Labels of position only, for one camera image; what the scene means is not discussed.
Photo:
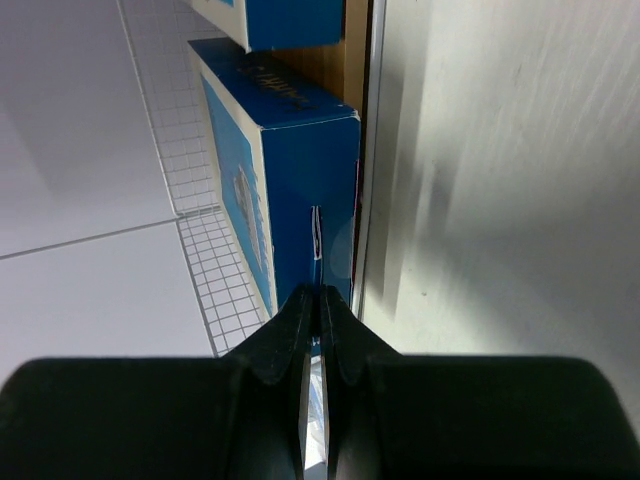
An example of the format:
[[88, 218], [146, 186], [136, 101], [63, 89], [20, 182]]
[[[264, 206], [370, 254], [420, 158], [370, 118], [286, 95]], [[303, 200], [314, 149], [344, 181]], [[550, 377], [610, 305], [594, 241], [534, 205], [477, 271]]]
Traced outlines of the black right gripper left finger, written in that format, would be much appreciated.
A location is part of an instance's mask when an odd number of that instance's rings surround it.
[[38, 358], [1, 390], [5, 479], [300, 479], [313, 292], [219, 358]]

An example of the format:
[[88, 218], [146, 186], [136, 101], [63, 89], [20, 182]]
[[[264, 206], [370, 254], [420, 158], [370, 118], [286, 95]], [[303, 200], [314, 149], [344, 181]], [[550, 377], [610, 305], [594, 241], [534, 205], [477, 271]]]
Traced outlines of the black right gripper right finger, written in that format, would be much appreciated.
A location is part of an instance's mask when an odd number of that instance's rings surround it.
[[319, 296], [331, 479], [635, 479], [639, 443], [591, 363], [404, 355]]

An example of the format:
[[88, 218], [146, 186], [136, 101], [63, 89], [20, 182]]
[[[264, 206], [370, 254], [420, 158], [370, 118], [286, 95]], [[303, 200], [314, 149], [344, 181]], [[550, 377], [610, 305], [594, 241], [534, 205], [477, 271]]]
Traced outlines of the grey blue Harry's box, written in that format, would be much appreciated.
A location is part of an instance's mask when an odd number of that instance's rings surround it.
[[229, 38], [189, 47], [216, 193], [262, 316], [315, 280], [349, 299], [358, 113], [269, 53]]

